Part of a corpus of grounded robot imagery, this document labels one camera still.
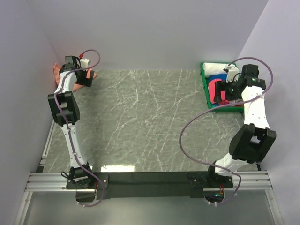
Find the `pink towel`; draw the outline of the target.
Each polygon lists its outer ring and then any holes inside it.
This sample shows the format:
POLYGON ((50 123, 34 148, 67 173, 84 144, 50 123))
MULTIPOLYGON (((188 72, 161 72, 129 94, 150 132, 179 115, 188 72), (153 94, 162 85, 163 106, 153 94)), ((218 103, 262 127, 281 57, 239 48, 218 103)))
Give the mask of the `pink towel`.
POLYGON ((216 87, 216 83, 217 82, 221 82, 222 80, 219 78, 213 79, 209 82, 208 85, 208 91, 209 91, 209 96, 210 96, 210 102, 212 105, 226 105, 229 104, 229 101, 226 99, 225 96, 225 91, 221 91, 221 102, 217 102, 215 100, 215 96, 216 96, 216 91, 215 91, 215 87, 216 87))

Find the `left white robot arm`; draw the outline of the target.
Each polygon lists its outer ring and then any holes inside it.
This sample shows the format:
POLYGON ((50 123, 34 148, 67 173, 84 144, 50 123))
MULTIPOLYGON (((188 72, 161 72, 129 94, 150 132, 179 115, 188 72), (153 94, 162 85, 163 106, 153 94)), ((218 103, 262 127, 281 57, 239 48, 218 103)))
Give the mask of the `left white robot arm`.
POLYGON ((88 68, 89 59, 83 55, 66 56, 65 64, 59 69, 59 84, 53 94, 47 97, 53 120, 58 124, 66 139, 70 157, 70 171, 62 172, 69 182, 78 183, 83 188, 94 184, 95 178, 87 158, 83 154, 82 144, 79 141, 77 122, 80 119, 80 110, 73 95, 76 85, 91 87, 95 72, 88 68))

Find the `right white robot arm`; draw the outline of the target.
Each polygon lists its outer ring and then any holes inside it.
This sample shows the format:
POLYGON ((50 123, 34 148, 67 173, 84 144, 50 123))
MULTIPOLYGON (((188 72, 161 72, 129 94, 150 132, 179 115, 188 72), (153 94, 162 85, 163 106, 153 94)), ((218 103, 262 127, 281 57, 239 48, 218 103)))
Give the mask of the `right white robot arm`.
POLYGON ((226 80, 212 81, 209 90, 214 91, 213 103, 224 105, 242 101, 244 106, 244 124, 229 145, 229 152, 209 167, 206 181, 211 187, 217 187, 227 181, 232 172, 240 167, 261 162, 277 134, 270 129, 266 119, 264 91, 266 83, 260 79, 257 65, 244 65, 242 70, 226 65, 226 80))

